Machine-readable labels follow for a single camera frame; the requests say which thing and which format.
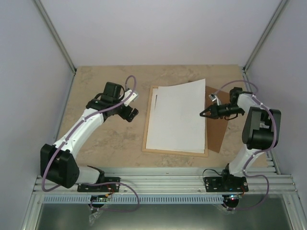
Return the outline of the light wooden picture frame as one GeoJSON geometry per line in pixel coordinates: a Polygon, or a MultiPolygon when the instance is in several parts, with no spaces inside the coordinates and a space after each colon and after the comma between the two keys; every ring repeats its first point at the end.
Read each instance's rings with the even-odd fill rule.
{"type": "Polygon", "coordinates": [[[150,120],[150,113],[151,113],[151,102],[152,97],[155,89],[158,89],[158,86],[151,86],[149,90],[149,99],[148,99],[148,105],[147,105],[147,113],[146,113],[146,119],[145,119],[145,125],[144,125],[144,135],[143,135],[143,141],[142,141],[142,152],[145,153],[157,153],[157,154],[167,154],[167,155],[175,155],[175,156],[189,156],[189,157],[201,157],[201,158],[207,158],[209,156],[208,152],[208,141],[205,141],[205,149],[204,153],[194,153],[194,152],[186,152],[186,151],[170,151],[170,150],[160,150],[160,149],[147,149],[146,148],[146,142],[148,137],[148,128],[149,128],[149,120],[150,120]]]}

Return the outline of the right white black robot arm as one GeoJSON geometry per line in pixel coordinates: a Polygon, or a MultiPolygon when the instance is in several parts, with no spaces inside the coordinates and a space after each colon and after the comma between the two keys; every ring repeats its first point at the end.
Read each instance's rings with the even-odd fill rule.
{"type": "Polygon", "coordinates": [[[273,149],[279,138],[281,111],[270,109],[260,102],[252,92],[234,87],[230,102],[221,104],[216,93],[210,94],[213,104],[200,112],[201,117],[231,120],[238,115],[247,115],[242,131],[243,146],[235,159],[227,164],[219,175],[224,191],[246,188],[248,167],[264,152],[273,149]]]}

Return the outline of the brown backing board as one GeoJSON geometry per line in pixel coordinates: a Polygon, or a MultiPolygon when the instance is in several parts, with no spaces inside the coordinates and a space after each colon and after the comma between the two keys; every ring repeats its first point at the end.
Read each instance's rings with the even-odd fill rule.
{"type": "MultiPolygon", "coordinates": [[[[216,92],[217,89],[206,86],[205,88],[205,108],[212,105],[212,101],[209,98],[211,93],[216,92]]],[[[223,104],[229,103],[229,93],[221,91],[218,93],[218,98],[223,104]]],[[[224,140],[225,132],[227,129],[228,121],[224,119],[210,119],[206,118],[207,129],[207,142],[208,149],[219,153],[224,140]]]]}

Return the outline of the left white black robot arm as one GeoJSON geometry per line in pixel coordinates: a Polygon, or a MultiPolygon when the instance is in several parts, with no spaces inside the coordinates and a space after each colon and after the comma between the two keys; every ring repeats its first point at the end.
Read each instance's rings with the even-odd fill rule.
{"type": "Polygon", "coordinates": [[[137,99],[135,87],[129,88],[107,82],[102,93],[90,100],[81,117],[72,128],[54,144],[45,144],[40,151],[40,173],[42,190],[47,192],[46,180],[71,188],[75,184],[90,186],[94,191],[105,187],[104,171],[94,166],[78,166],[77,155],[86,140],[109,117],[118,115],[131,122],[138,114],[130,103],[137,99]]]}

